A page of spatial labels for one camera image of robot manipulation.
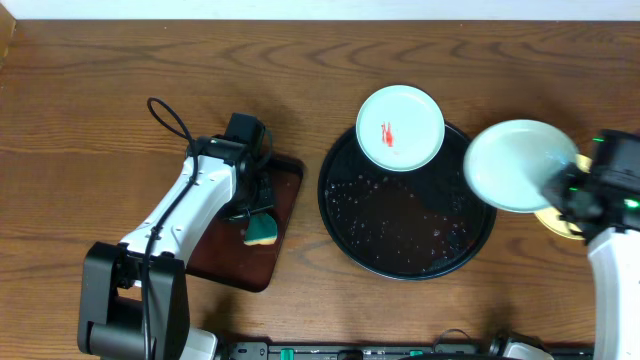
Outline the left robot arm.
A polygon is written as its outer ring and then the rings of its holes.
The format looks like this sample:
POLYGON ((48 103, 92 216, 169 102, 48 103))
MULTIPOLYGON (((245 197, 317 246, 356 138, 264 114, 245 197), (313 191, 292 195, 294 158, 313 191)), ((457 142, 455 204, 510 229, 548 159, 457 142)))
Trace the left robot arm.
POLYGON ((251 212, 261 138, 201 137, 152 213, 119 244, 95 243, 82 273, 77 345, 102 359, 212 359, 218 340, 190 324, 187 263, 222 210, 251 212))

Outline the yellow plate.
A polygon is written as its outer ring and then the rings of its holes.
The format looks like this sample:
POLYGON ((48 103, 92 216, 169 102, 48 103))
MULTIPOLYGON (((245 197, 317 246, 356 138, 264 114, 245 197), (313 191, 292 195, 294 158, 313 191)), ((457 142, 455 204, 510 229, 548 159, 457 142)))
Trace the yellow plate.
MULTIPOLYGON (((592 160, 587 156, 576 156, 576 165, 584 172, 589 171, 591 162, 592 160)), ((583 240, 583 237, 580 235, 581 230, 575 224, 561 220, 560 212, 557 209, 548 207, 535 212, 534 215, 542 225, 556 235, 571 240, 583 240)))

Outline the pale green plate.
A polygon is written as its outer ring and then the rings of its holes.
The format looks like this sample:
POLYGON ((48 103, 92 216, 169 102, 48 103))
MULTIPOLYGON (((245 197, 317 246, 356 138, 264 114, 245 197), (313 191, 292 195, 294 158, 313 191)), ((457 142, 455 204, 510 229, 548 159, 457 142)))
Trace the pale green plate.
POLYGON ((391 85, 371 94, 359 109, 355 129, 365 156, 392 172, 426 165, 445 137, 438 104, 426 92, 408 85, 391 85))
POLYGON ((465 179, 487 204, 515 213, 550 206, 542 188, 576 161, 574 142, 561 130, 534 120, 509 120, 473 139, 463 161, 465 179))

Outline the green sponge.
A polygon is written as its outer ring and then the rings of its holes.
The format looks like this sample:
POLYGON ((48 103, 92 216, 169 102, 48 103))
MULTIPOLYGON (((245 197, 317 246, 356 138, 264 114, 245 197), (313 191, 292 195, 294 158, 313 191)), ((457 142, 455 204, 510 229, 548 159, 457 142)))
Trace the green sponge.
POLYGON ((278 226, 269 214, 260 213, 250 217, 249 225, 245 232, 245 245, 273 245, 277 238, 278 226))

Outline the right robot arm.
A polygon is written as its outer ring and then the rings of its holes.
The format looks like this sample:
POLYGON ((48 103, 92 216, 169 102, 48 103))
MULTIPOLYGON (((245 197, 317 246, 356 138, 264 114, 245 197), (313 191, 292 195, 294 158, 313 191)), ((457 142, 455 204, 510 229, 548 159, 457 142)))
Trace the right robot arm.
POLYGON ((584 238, 595 284, 593 357, 639 360, 639 136, 603 130, 587 172, 570 164, 542 188, 584 238))

